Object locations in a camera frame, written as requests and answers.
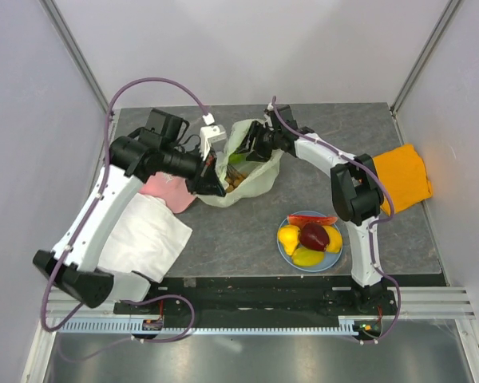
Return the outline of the brown fake walnut cluster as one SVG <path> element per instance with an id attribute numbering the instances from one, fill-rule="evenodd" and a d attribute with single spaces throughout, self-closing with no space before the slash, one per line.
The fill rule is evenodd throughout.
<path id="1" fill-rule="evenodd" d="M 238 188 L 246 179 L 246 176 L 242 173 L 228 173 L 225 181 L 228 184 L 226 188 L 227 193 L 233 192 Z"/>

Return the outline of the pale green plastic bag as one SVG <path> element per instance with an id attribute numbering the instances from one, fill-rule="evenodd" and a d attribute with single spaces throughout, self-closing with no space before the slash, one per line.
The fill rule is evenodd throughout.
<path id="1" fill-rule="evenodd" d="M 230 157 L 239 147 L 240 141 L 246 137 L 248 129 L 254 122 L 259 122 L 259 120 L 247 119 L 234 123 L 228 133 L 228 139 L 225 141 L 223 150 L 216 154 L 216 174 L 224 189 L 228 187 L 226 175 Z M 224 197 L 197 195 L 197 198 L 209 206 L 230 207 L 240 199 L 254 198 L 269 192 L 279 174 L 282 155 L 283 151 L 275 150 L 267 162 L 243 161 L 240 164 L 233 164 L 232 167 L 236 171 L 246 176 L 234 191 L 227 193 Z"/>

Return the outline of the red fake watermelon slice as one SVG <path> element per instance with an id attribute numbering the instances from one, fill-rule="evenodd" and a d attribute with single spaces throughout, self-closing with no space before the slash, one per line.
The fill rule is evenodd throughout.
<path id="1" fill-rule="evenodd" d="M 289 215 L 287 222 L 289 225 L 303 229 L 307 224 L 313 223 L 319 226 L 332 226 L 337 222 L 335 216 L 317 216 L 317 215 Z"/>

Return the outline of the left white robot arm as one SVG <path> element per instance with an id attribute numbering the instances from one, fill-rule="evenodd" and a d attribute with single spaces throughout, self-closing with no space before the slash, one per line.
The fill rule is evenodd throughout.
<path id="1" fill-rule="evenodd" d="M 150 283 L 139 274 L 104 270 L 98 262 L 102 249 L 122 212 L 150 176 L 158 172 L 184 179 L 192 194 L 224 197 L 216 173 L 214 143 L 226 139 L 211 113 L 203 116 L 199 144 L 190 152 L 179 147 L 178 135 L 189 123 L 152 109 L 147 124 L 117 137 L 91 193 L 69 230 L 52 250 L 39 250 L 34 266 L 57 287 L 88 308 L 115 300 L 141 301 Z"/>

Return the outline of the yellow fake pear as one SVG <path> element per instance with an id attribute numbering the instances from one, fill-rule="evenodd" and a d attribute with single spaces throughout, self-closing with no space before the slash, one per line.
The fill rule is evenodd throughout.
<path id="1" fill-rule="evenodd" d="M 285 225 L 278 230 L 277 239 L 287 255 L 292 256 L 299 246 L 300 229 L 295 225 Z"/>

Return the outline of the dark red fake apple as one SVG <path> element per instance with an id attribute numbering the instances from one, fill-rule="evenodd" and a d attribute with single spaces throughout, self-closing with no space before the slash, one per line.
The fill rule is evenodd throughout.
<path id="1" fill-rule="evenodd" d="M 307 224 L 299 234 L 300 244 L 313 251 L 325 251 L 329 243 L 325 229 L 317 224 Z"/>

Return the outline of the yellow fake lemon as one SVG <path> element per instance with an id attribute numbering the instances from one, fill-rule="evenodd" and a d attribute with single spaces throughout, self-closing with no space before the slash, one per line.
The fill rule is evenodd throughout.
<path id="1" fill-rule="evenodd" d="M 323 226 L 325 229 L 329 243 L 326 252 L 337 254 L 342 250 L 342 236 L 338 229 L 334 226 Z"/>

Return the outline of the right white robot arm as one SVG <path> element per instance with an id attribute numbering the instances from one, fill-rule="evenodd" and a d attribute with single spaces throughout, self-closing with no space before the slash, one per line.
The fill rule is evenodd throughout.
<path id="1" fill-rule="evenodd" d="M 371 156 L 355 156 L 324 141 L 308 127 L 300 127 L 288 105 L 271 105 L 264 122 L 253 121 L 235 150 L 248 161 L 265 162 L 281 150 L 325 173 L 331 181 L 336 215 L 346 224 L 352 256 L 351 278 L 355 304 L 365 307 L 386 292 L 378 249 L 381 206 L 388 196 Z"/>

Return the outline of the yellow green fake starfruit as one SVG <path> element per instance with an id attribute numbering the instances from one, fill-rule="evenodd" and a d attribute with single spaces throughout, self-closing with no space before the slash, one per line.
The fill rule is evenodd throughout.
<path id="1" fill-rule="evenodd" d="M 291 256 L 291 260 L 297 267 L 313 267 L 325 259 L 323 251 L 313 251 L 305 247 L 298 247 Z"/>

